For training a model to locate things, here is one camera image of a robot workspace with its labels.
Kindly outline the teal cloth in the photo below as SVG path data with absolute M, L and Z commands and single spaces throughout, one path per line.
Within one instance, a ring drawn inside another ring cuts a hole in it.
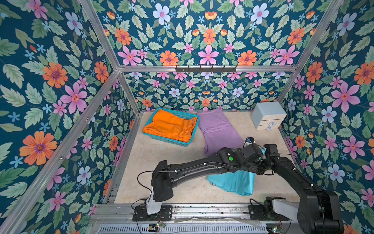
M 240 196 L 250 196 L 254 190 L 255 174 L 241 169 L 241 149 L 226 147 L 220 149 L 216 153 L 216 156 L 223 157 L 221 165 L 232 164 L 233 166 L 230 170 L 235 170 L 235 172 L 229 171 L 219 175 L 209 175 L 206 179 L 210 184 L 226 192 L 235 193 Z

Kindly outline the purple cloth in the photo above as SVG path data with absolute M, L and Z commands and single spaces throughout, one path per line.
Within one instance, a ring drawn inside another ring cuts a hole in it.
M 205 155 L 216 154 L 220 149 L 240 148 L 242 138 L 231 125 L 221 109 L 197 113 L 199 128 L 205 140 Z

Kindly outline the teal plastic basket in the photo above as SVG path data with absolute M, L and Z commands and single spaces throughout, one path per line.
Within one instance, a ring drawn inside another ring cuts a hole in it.
M 198 123 L 198 115 L 158 108 L 143 127 L 142 133 L 155 140 L 186 147 L 192 142 Z

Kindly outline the orange pants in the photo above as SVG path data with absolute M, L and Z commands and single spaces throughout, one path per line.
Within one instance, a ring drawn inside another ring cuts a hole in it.
M 188 143 L 192 139 L 197 123 L 198 117 L 196 115 L 184 119 L 170 111 L 159 109 L 153 115 L 151 122 L 145 125 L 142 132 L 151 136 Z

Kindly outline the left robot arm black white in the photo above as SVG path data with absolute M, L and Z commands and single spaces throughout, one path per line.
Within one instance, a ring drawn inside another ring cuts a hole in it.
M 248 143 L 243 148 L 224 147 L 214 155 L 187 163 L 161 161 L 152 173 L 151 194 L 146 201 L 147 214 L 160 212 L 162 204 L 173 197 L 174 187 L 197 177 L 237 171 L 259 174 L 258 167 L 266 156 L 266 148 Z

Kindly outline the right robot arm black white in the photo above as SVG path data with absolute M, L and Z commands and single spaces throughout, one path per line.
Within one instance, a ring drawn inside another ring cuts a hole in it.
M 266 144 L 264 148 L 270 170 L 281 176 L 300 197 L 298 204 L 273 198 L 272 211 L 298 223 L 306 234 L 344 233 L 338 195 L 304 176 L 290 159 L 280 156 L 275 144 Z

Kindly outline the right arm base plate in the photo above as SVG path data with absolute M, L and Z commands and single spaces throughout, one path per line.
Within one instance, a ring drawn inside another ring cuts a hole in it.
M 271 208 L 262 205 L 248 205 L 248 211 L 251 219 L 256 220 L 278 220 L 279 216 Z

